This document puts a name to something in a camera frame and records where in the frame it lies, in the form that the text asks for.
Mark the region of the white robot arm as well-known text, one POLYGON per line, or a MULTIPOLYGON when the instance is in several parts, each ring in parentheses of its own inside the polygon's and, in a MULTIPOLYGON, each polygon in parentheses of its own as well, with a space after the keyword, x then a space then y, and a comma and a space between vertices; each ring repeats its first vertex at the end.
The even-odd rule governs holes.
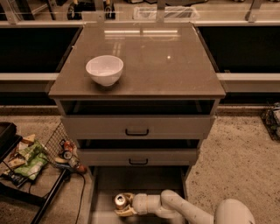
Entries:
POLYGON ((119 217, 153 214, 170 224, 256 224, 249 208, 237 199, 222 200, 213 213, 169 189, 160 194, 122 192, 115 196, 114 202, 119 217))

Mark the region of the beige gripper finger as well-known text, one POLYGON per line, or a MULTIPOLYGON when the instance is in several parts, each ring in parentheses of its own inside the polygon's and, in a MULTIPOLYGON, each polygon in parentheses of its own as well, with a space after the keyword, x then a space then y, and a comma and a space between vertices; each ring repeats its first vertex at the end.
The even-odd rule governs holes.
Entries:
POLYGON ((133 199, 134 199, 134 197, 135 197, 135 194, 134 194, 134 193, 131 193, 131 192, 126 192, 126 193, 124 194, 124 196, 125 196, 126 200, 128 201, 128 203, 129 203, 129 204, 132 204, 133 199))
POLYGON ((115 213, 120 217, 129 217, 137 214, 132 206, 126 206, 124 209, 116 209, 115 213))

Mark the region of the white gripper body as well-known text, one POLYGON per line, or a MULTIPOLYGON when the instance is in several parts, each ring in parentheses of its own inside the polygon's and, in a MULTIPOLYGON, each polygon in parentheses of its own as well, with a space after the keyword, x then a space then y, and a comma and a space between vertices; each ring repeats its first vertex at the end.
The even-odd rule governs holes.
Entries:
POLYGON ((144 215, 148 213, 147 197, 148 195, 144 193, 139 193, 134 197, 132 206, 137 214, 144 215))

